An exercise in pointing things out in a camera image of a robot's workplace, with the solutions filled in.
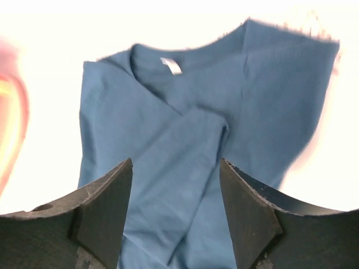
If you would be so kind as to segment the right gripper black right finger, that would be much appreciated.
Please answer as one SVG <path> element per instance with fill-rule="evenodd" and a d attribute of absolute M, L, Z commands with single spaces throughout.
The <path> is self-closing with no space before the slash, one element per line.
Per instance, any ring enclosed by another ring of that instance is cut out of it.
<path fill-rule="evenodd" d="M 358 268 L 357 210 L 300 201 L 227 160 L 220 186 L 238 268 Z"/>

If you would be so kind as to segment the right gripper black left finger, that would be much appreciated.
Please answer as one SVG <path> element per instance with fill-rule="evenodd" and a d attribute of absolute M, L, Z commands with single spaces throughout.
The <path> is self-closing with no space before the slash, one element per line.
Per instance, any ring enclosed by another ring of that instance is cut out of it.
<path fill-rule="evenodd" d="M 127 159 L 57 200 L 1 215 L 1 268 L 116 268 L 131 185 Z"/>

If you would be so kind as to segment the dark blue t shirt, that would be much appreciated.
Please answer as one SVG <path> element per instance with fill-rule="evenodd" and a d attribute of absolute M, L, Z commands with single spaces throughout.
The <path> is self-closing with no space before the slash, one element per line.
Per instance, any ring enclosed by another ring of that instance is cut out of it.
<path fill-rule="evenodd" d="M 247 20 L 194 50 L 85 62 L 80 185 L 131 158 L 119 268 L 235 268 L 227 159 L 278 188 L 314 134 L 339 44 Z"/>

